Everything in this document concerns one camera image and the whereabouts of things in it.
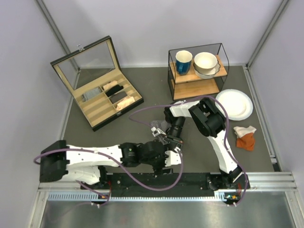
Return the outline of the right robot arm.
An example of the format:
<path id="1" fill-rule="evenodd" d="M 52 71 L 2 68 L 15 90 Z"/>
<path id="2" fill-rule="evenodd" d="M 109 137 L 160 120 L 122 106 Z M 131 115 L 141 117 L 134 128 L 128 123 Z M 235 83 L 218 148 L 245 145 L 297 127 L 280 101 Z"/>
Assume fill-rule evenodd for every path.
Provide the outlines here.
<path id="1" fill-rule="evenodd" d="M 244 188 L 248 186 L 248 177 L 242 166 L 234 157 L 228 143 L 228 114 L 216 107 L 223 107 L 214 97 L 203 95 L 197 101 L 178 101 L 164 109 L 166 121 L 176 125 L 179 120 L 192 118 L 199 132 L 210 141 L 219 162 L 222 183 L 227 188 L 233 188 L 243 177 Z"/>

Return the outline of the grey striped underwear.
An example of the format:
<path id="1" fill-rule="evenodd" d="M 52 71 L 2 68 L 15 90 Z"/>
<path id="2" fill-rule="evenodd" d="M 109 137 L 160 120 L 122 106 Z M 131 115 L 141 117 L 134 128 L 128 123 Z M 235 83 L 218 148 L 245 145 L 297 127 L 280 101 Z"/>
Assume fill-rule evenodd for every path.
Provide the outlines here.
<path id="1" fill-rule="evenodd" d="M 171 127 L 171 124 L 165 120 L 155 120 L 150 122 L 151 131 L 155 139 L 159 140 L 163 145 L 168 144 L 165 136 Z"/>

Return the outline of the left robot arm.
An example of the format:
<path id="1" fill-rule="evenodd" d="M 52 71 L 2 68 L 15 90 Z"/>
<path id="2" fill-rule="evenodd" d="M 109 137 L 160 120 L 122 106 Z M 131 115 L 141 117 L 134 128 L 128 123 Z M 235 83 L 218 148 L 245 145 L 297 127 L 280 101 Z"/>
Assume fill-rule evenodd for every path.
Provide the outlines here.
<path id="1" fill-rule="evenodd" d="M 178 153 L 159 140 L 147 143 L 125 142 L 110 147 L 77 147 L 59 140 L 42 151 L 40 182 L 81 181 L 103 188 L 107 185 L 106 166 L 152 166 L 156 174 L 164 167 L 180 164 Z"/>

